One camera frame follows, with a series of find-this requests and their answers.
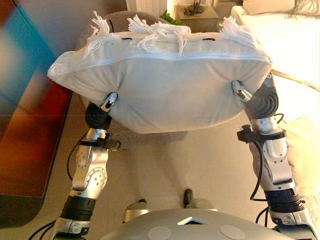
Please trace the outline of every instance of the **side table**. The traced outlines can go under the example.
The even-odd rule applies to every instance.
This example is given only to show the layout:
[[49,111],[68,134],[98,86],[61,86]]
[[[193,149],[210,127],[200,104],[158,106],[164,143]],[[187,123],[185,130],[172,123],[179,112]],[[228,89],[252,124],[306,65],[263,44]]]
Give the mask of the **side table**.
[[184,14],[188,5],[177,4],[175,6],[175,19],[180,20],[190,27],[192,33],[215,32],[219,15],[210,4],[201,4],[204,12],[193,16]]

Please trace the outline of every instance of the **zipper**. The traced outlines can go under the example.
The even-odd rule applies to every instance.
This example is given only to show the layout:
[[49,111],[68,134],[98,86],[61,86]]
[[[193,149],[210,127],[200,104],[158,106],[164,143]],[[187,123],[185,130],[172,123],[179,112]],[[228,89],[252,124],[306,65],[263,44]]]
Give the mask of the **zipper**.
[[192,53],[188,55],[177,56],[177,53],[170,54],[157,54],[157,53],[123,53],[116,57],[101,59],[101,60],[88,60],[80,63],[73,67],[73,71],[79,71],[92,67],[98,67],[103,65],[111,65],[113,63],[126,60],[126,59],[137,59],[137,58],[148,58],[148,59],[162,59],[168,61],[181,61],[181,60],[197,60],[197,59],[224,59],[224,60],[255,60],[266,63],[271,63],[270,59],[265,55],[254,55],[254,54],[229,54],[229,53]]

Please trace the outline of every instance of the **white pillow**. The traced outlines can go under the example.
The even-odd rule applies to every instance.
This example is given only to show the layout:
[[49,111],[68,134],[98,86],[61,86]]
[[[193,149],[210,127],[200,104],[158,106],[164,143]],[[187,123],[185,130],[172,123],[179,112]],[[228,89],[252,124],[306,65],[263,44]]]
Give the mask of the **white pillow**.
[[203,129],[237,116],[244,108],[231,82],[254,93],[271,62],[245,27],[225,20],[222,33],[191,34],[186,26],[137,16],[131,32],[109,33],[96,16],[81,50],[62,54],[48,76],[98,106],[111,92],[118,99],[110,116],[137,133]]
[[317,116],[304,116],[289,123],[279,123],[279,128],[287,133],[288,161],[301,196],[320,193],[319,121]]
[[250,15],[286,13],[295,7],[295,0],[243,0],[243,8]]

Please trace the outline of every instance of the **green plant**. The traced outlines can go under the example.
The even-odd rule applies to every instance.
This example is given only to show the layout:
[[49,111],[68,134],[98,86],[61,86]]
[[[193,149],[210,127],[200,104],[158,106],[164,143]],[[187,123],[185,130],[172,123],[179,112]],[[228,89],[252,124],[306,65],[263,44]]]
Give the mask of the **green plant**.
[[164,13],[160,16],[163,20],[166,20],[168,23],[173,25],[185,25],[184,22],[180,20],[175,20],[170,16],[170,13],[168,13],[168,10],[165,10]]

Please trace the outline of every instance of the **robotic arm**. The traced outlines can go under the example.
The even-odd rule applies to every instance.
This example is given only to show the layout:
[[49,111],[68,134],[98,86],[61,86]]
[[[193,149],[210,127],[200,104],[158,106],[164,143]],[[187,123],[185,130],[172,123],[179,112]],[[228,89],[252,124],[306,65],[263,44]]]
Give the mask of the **robotic arm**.
[[238,139],[250,143],[253,169],[264,190],[271,219],[277,225],[275,230],[294,239],[319,239],[309,211],[295,192],[296,185],[288,162],[286,131],[278,128],[274,116],[278,108],[274,86],[271,73],[254,96],[241,82],[232,82],[234,93],[246,105],[253,128],[252,131],[250,125],[242,126],[242,131],[237,133]]
[[100,108],[91,103],[86,109],[85,120],[90,129],[79,143],[72,189],[61,216],[55,221],[50,240],[82,240],[89,231],[96,200],[107,183],[108,151],[120,147],[120,142],[107,133],[111,123],[108,112],[117,97],[112,92]]
[[[272,74],[267,76],[261,88],[254,95],[250,94],[239,81],[232,82],[232,89],[244,102],[252,125],[252,128],[250,125],[242,126],[242,130],[237,133],[238,139],[250,144],[253,169],[258,178],[256,190],[260,184],[265,193],[265,199],[255,199],[255,193],[250,199],[267,202],[271,219],[276,224],[274,230],[277,232],[289,236],[290,239],[318,240],[319,237],[309,212],[304,208],[304,202],[295,193],[295,182],[288,163],[286,132],[278,128],[275,119],[278,96]],[[107,181],[108,150],[116,150],[120,146],[120,143],[112,140],[107,133],[111,121],[108,112],[116,100],[117,94],[111,93],[100,108],[91,104],[86,110],[85,119],[90,130],[86,138],[80,142],[72,189],[61,216],[54,224],[50,240],[83,240],[82,236],[88,233],[96,199]],[[198,224],[210,223],[211,228],[197,227],[192,228],[192,231],[188,231],[188,228],[181,228],[180,220],[183,218],[187,220],[191,215],[200,222]],[[161,227],[147,229],[146,227],[151,222],[157,222]],[[230,225],[220,226],[222,222]],[[145,229],[151,240],[168,239],[171,233],[179,234],[179,239],[182,238],[181,235],[185,239],[212,239],[215,233],[217,234],[216,239],[226,239],[223,236],[227,236],[228,239],[245,239],[245,234],[239,229],[239,226],[254,236],[248,239],[262,239],[260,238],[262,235],[263,239],[289,239],[279,235],[274,237],[275,231],[268,229],[267,232],[267,228],[261,228],[243,219],[201,209],[166,210],[165,214],[157,212],[144,214],[123,224],[116,234],[104,239],[134,239],[137,228],[140,234]],[[235,233],[238,234],[238,237],[232,238],[231,236],[234,236]]]

